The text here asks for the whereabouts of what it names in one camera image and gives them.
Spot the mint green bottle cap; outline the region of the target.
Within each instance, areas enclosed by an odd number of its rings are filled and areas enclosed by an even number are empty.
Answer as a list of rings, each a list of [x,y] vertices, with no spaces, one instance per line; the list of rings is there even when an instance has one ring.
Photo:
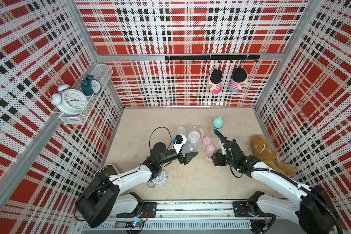
[[[221,130],[222,127],[224,126],[224,121],[222,117],[218,117],[213,120],[213,128],[217,130]]]

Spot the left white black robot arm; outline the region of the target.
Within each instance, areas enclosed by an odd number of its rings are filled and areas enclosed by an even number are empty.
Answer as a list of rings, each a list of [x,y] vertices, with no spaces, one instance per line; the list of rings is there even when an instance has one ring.
[[[164,164],[178,160],[186,165],[198,155],[198,152],[183,154],[182,146],[175,144],[173,149],[168,150],[164,143],[159,142],[139,167],[121,174],[117,174],[112,165],[104,166],[96,172],[75,203],[83,220],[89,227],[95,228],[111,216],[139,217],[146,214],[143,199],[135,192],[127,191],[155,179]]]

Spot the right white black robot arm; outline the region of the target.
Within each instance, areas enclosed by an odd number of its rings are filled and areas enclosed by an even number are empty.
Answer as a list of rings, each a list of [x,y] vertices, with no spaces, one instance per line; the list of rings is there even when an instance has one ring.
[[[299,183],[270,168],[254,156],[246,156],[233,140],[221,140],[220,149],[212,155],[215,166],[229,166],[258,180],[284,196],[276,199],[263,192],[255,192],[248,200],[253,215],[269,213],[298,224],[307,234],[329,234],[332,230],[342,234],[339,214],[329,194],[320,186]]]

